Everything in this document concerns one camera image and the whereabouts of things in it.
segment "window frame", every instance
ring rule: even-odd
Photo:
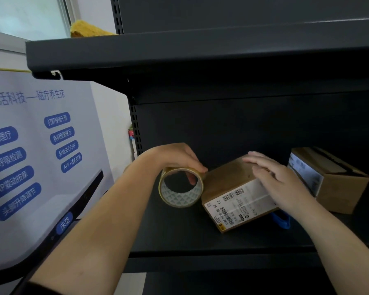
[[[71,24],[80,18],[77,0],[58,0],[58,3],[69,34]],[[0,50],[26,54],[26,41],[29,40],[0,32]]]

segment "barcode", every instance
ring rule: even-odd
[[[299,164],[301,166],[301,168],[305,169],[306,168],[306,165],[301,162],[299,159],[297,159],[297,164]]]
[[[224,209],[224,207],[221,207],[220,209],[221,213],[224,215],[224,217],[226,218],[226,220],[228,220],[228,222],[230,223],[231,226],[234,225],[234,221],[232,220],[232,218],[228,215],[227,211]]]
[[[224,200],[224,202],[227,202],[229,199],[233,199],[236,195],[240,195],[242,193],[244,193],[243,188],[238,188],[238,189],[234,190],[233,192],[230,192],[230,193],[224,195],[223,200]]]

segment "packing tape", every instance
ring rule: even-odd
[[[164,182],[164,179],[167,176],[170,176],[179,171],[185,171],[188,173],[194,174],[197,178],[197,184],[193,187],[193,189],[188,192],[179,193],[174,192],[167,187]],[[162,170],[160,176],[160,182],[158,183],[158,192],[162,200],[168,205],[176,208],[186,208],[190,207],[192,204],[197,202],[197,200],[201,197],[202,192],[204,191],[204,182],[202,181],[204,174],[199,173],[197,170],[193,168],[165,168]]]

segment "display board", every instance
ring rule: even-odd
[[[112,184],[90,83],[0,71],[0,284],[26,275]]]

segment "yellow logo on label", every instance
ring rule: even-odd
[[[222,224],[222,223],[219,223],[218,224],[219,228],[224,231],[226,229],[226,227]]]

